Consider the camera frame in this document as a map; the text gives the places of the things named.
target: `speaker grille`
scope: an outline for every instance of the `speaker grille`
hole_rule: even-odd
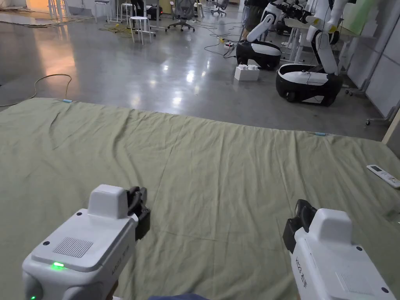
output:
[[[93,242],[80,240],[78,238],[65,238],[54,248],[53,252],[81,258],[93,245]]]

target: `caster wheel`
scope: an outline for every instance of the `caster wheel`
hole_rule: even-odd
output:
[[[286,99],[290,103],[296,102],[296,93],[295,92],[288,93],[288,96]]]

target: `yellow cable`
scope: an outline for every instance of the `yellow cable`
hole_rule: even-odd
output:
[[[39,78],[38,80],[36,80],[36,82],[35,82],[35,84],[34,84],[35,94],[34,94],[32,97],[28,98],[28,99],[32,99],[32,98],[33,98],[34,96],[36,96],[36,94],[38,93],[37,90],[36,90],[36,84],[37,84],[40,80],[42,80],[42,79],[44,79],[44,78],[52,77],[52,76],[68,76],[68,77],[70,78],[70,80],[69,80],[68,83],[67,83],[67,88],[65,89],[65,99],[66,99],[66,98],[67,98],[67,92],[68,92],[68,86],[70,85],[70,82],[71,82],[71,80],[72,80],[72,77],[71,77],[70,75],[68,75],[68,74],[62,74],[62,73],[60,73],[60,74],[51,74],[51,75],[47,75],[47,76],[44,76],[44,77]],[[12,104],[0,105],[0,107],[13,106],[13,105],[16,105],[16,104],[21,103],[21,102],[22,102],[22,101],[16,102],[16,103],[12,103]]]
[[[36,91],[36,84],[37,84],[40,80],[42,80],[42,79],[44,79],[44,78],[52,77],[52,76],[68,76],[68,77],[70,78],[70,81],[68,81],[68,83],[67,83],[67,88],[65,89],[65,99],[66,99],[66,98],[67,98],[67,92],[68,92],[68,86],[70,85],[70,82],[71,82],[71,80],[72,80],[72,77],[69,76],[68,74],[63,74],[63,73],[47,75],[47,76],[44,76],[44,77],[39,78],[38,80],[36,80],[36,82],[35,82],[35,84],[34,84],[34,87],[35,87],[35,94],[34,94],[32,97],[30,97],[29,99],[32,99],[32,98],[33,98],[34,96],[36,96],[36,94],[38,93],[38,92]]]

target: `blue fabric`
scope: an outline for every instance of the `blue fabric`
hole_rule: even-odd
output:
[[[183,294],[177,296],[151,296],[148,300],[208,300],[196,294]]]

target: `shorts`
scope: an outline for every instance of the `shorts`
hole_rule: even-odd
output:
[[[247,31],[252,31],[260,23],[264,8],[265,7],[250,6],[250,11],[245,25]]]

